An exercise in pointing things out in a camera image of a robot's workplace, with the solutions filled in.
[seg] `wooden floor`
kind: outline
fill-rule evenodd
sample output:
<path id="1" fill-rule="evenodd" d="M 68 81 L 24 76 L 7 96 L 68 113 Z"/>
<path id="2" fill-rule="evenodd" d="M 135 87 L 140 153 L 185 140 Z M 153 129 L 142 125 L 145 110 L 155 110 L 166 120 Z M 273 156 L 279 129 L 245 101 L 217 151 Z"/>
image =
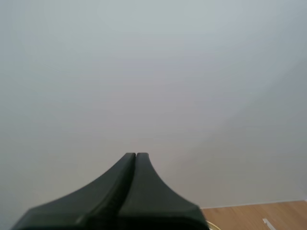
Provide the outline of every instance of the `wooden floor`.
<path id="1" fill-rule="evenodd" d="M 246 205 L 203 209 L 208 221 L 221 230 L 307 230 L 307 202 L 294 201 L 263 205 Z"/>

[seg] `black plastic object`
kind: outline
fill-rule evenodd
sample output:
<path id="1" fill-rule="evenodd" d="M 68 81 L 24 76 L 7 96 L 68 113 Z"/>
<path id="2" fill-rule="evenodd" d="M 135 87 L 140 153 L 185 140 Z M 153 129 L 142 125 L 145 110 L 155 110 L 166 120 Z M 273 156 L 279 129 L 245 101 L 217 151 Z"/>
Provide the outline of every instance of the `black plastic object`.
<path id="1" fill-rule="evenodd" d="M 13 230 L 101 229 L 124 201 L 133 178 L 135 153 L 126 153 L 112 168 L 87 186 L 30 209 Z"/>
<path id="2" fill-rule="evenodd" d="M 126 229 L 208 229 L 200 208 L 171 190 L 155 172 L 148 153 L 138 153 L 128 196 L 118 216 Z"/>
<path id="3" fill-rule="evenodd" d="M 209 230 L 199 207 L 173 192 L 147 153 L 126 153 L 80 190 L 29 210 L 12 230 Z"/>

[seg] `white wall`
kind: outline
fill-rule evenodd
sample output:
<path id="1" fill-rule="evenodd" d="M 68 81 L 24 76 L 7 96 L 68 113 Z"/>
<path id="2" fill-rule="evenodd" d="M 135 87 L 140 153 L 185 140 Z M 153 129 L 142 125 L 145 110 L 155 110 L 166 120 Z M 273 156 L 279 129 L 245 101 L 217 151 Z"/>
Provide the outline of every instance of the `white wall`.
<path id="1" fill-rule="evenodd" d="M 2 1 L 0 226 L 146 151 L 202 207 L 307 194 L 304 0 Z"/>

